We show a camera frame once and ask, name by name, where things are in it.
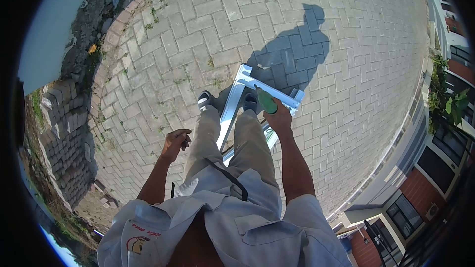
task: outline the person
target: person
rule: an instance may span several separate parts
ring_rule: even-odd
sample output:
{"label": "person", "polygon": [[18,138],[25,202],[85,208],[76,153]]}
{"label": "person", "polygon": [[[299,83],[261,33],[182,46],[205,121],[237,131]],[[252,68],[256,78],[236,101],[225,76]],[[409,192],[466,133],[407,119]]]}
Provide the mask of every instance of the person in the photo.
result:
{"label": "person", "polygon": [[[294,141],[292,116],[273,98],[264,112],[282,145],[282,200],[274,161],[248,93],[235,125],[229,167],[216,145],[214,97],[200,94],[193,143],[188,129],[166,136],[163,151],[137,199],[114,216],[97,249],[100,267],[115,266],[351,266],[315,197],[312,174]],[[184,183],[164,201],[167,171],[190,149]]]}

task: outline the work shirt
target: work shirt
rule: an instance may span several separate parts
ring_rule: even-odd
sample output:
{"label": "work shirt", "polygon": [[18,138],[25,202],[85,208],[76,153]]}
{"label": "work shirt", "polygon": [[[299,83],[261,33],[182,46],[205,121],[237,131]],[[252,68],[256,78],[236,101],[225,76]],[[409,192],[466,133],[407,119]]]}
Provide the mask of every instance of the work shirt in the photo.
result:
{"label": "work shirt", "polygon": [[211,166],[162,204],[129,201],[99,244],[99,266],[166,266],[202,208],[206,231],[224,266],[351,266],[314,196],[292,199],[281,220],[276,187],[264,183],[253,169],[237,180],[248,192],[247,201]]}

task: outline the trousers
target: trousers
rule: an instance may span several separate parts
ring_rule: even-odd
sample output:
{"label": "trousers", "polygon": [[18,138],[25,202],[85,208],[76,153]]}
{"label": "trousers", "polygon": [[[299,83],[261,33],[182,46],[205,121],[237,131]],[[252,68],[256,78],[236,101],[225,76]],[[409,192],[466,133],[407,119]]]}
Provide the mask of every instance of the trousers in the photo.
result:
{"label": "trousers", "polygon": [[[185,163],[185,181],[209,164],[205,157],[219,162],[222,167],[223,156],[216,141],[221,131],[219,114],[214,106],[207,105],[198,117],[190,153]],[[238,178],[247,169],[254,169],[259,173],[263,182],[279,188],[276,182],[274,160],[265,140],[264,132],[254,111],[246,110],[236,119],[234,127],[234,157],[226,170]]]}

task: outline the blue sky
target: blue sky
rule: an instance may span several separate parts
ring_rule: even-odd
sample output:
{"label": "blue sky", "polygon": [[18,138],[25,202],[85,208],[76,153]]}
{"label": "blue sky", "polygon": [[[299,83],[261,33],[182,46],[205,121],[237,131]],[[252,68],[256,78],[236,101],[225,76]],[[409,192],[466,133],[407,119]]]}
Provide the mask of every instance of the blue sky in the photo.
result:
{"label": "blue sky", "polygon": [[55,250],[55,252],[58,254],[58,256],[63,260],[63,262],[66,266],[68,266],[68,267],[80,267],[80,265],[78,265],[76,263],[76,261],[74,261],[73,255],[71,254],[71,252],[67,248],[58,246],[58,244],[56,243],[56,240],[53,237],[53,235],[46,232],[43,228],[41,228],[41,230],[43,231],[44,235],[46,236],[46,239],[48,239],[49,243],[51,244],[51,247]]}

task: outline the building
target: building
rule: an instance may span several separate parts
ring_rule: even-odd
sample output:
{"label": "building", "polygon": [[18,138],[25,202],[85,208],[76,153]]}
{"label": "building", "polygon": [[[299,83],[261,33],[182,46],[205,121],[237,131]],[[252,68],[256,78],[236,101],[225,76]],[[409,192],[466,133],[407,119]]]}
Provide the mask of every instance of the building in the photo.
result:
{"label": "building", "polygon": [[[448,0],[428,0],[431,49],[448,59],[448,92],[469,89],[463,130],[475,134],[475,74],[464,29]],[[464,199],[474,144],[440,128],[428,132],[427,106],[433,63],[427,62],[415,86],[412,105],[394,145],[350,207],[339,214],[337,236],[350,238],[350,259],[360,267],[420,266]]]}

